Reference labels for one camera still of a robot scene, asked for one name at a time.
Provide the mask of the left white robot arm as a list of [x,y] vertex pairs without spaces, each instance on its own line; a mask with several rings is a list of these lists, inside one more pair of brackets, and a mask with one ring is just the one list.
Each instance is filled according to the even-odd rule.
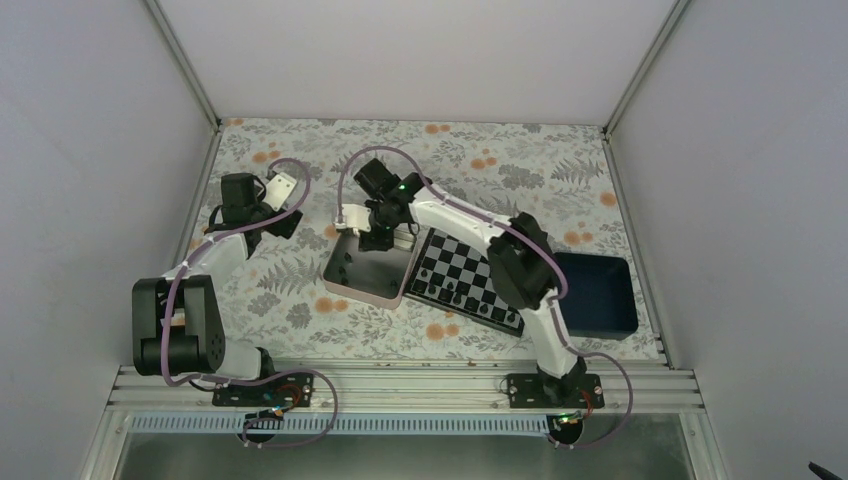
[[263,233],[292,237],[302,214],[285,203],[296,186],[285,173],[272,173],[266,181],[249,173],[222,177],[221,201],[212,210],[202,244],[172,270],[133,286],[138,374],[239,381],[239,392],[255,405],[276,396],[279,380],[269,353],[226,336],[216,290],[251,258]]

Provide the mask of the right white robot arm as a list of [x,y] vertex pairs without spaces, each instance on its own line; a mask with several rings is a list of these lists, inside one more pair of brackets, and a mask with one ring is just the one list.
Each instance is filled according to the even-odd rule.
[[400,178],[378,159],[361,167],[354,180],[368,196],[368,218],[358,228],[362,248],[386,251],[399,225],[416,223],[476,250],[489,263],[496,295],[524,321],[544,399],[565,407],[578,397],[586,364],[571,345],[559,306],[567,281],[532,215],[497,215],[450,196],[419,172]]

